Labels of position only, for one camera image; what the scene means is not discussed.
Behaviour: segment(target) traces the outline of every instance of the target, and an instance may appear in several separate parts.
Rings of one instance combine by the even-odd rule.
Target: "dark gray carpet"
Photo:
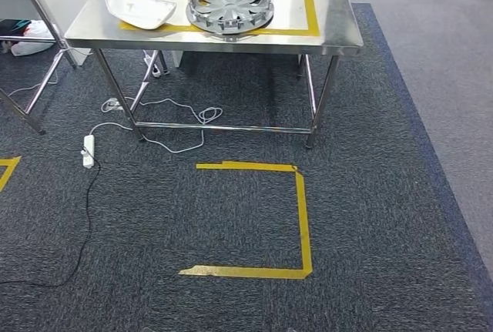
[[[0,286],[0,329],[487,330],[371,31],[374,19],[355,11],[365,47],[341,62],[313,150],[302,136],[208,132],[204,148],[173,156],[131,132],[98,129],[103,170],[90,197],[94,228],[80,269],[54,290]],[[141,52],[106,53],[133,94],[143,71]],[[49,61],[45,53],[26,63],[42,56]],[[2,79],[26,66],[13,61],[0,58]],[[315,84],[327,67],[326,58],[313,58]],[[296,69],[291,55],[187,53],[181,68],[153,80],[144,101],[220,106],[220,123],[305,126],[310,110]],[[45,136],[2,111],[0,154],[22,159],[0,193],[0,281],[54,283],[70,273],[88,228],[85,192],[96,173],[82,167],[83,136],[100,122],[125,122],[100,111],[109,95],[89,59],[61,69],[60,85],[42,96],[37,115]],[[192,121],[170,105],[147,106],[140,117]],[[176,149],[200,138],[148,137]],[[195,168],[224,159],[300,167],[313,273],[301,281],[177,275],[197,263],[300,266],[293,177]]]

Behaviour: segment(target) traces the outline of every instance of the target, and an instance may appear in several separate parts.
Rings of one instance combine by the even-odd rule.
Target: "black cable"
[[[80,251],[79,252],[79,259],[77,260],[77,263],[75,264],[75,268],[72,271],[72,273],[67,279],[66,279],[66,280],[64,280],[64,281],[63,281],[61,283],[57,283],[57,284],[35,283],[35,282],[29,282],[28,280],[8,280],[8,281],[5,281],[5,282],[0,282],[0,285],[2,285],[2,284],[27,284],[27,285],[29,285],[29,286],[35,286],[35,287],[57,288],[57,287],[64,286],[64,285],[69,283],[77,272],[77,270],[79,270],[80,262],[82,259],[82,253],[84,252],[84,249],[85,248],[85,245],[87,245],[88,242],[89,242],[89,238],[91,238],[91,233],[92,233],[92,221],[91,220],[91,215],[89,214],[89,192],[91,191],[91,188],[92,188],[92,185],[94,184],[96,179],[101,172],[101,164],[98,163],[97,160],[94,159],[94,156],[92,158],[97,164],[97,173],[96,173],[94,178],[92,178],[92,180],[91,181],[91,184],[88,188],[88,191],[85,193],[85,214],[88,216],[88,222],[89,223],[89,228],[88,230],[87,236],[85,237],[85,240],[84,240],[84,243],[82,244],[82,247],[81,247]]]

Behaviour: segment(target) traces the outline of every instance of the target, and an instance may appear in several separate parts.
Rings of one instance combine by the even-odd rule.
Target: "power strip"
[[[90,134],[84,137],[84,149],[82,154],[82,165],[86,169],[94,166],[94,135]]]

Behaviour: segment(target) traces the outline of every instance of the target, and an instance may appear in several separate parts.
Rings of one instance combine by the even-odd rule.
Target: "plastic bag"
[[[42,20],[32,20],[31,24],[27,26],[27,29],[24,32],[24,36],[53,39],[53,35],[51,35],[51,33],[48,30],[46,24]],[[16,57],[26,56],[45,51],[52,45],[54,45],[54,43],[19,42],[13,45],[11,48],[11,51],[12,52],[12,55]]]

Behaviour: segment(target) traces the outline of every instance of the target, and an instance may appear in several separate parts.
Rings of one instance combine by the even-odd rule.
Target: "gray floor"
[[[351,1],[373,6],[493,275],[493,0]]]
[[[341,62],[313,150],[305,150],[300,136],[210,132],[202,149],[171,156],[137,143],[131,132],[97,131],[103,171],[90,196],[93,232],[80,269],[53,290],[0,285],[0,326],[487,330],[484,305],[455,251],[427,160],[393,86],[399,79],[387,71],[390,53],[382,52],[371,8],[356,8],[366,46]],[[197,109],[221,106],[226,123],[303,125],[309,117],[305,84],[295,76],[296,56],[186,56],[182,68],[153,80],[146,100],[173,96]],[[141,77],[132,71],[141,57],[108,52],[128,91],[135,91]],[[219,75],[226,60],[231,70]],[[5,79],[21,72],[28,82],[15,61],[4,58],[0,72]],[[40,62],[24,61],[33,70]],[[313,58],[315,84],[327,66],[326,58]],[[85,189],[95,174],[81,167],[82,137],[97,122],[125,122],[121,113],[100,111],[108,90],[94,57],[82,69],[63,69],[60,83],[37,106],[45,136],[0,114],[2,153],[23,156],[0,200],[1,280],[51,283],[72,269],[87,230]],[[147,119],[189,117],[170,106],[140,112]],[[175,147],[199,138],[196,131],[148,136]],[[304,281],[177,275],[196,263],[300,267],[292,176],[195,168],[221,159],[296,163],[305,178],[313,273]]]

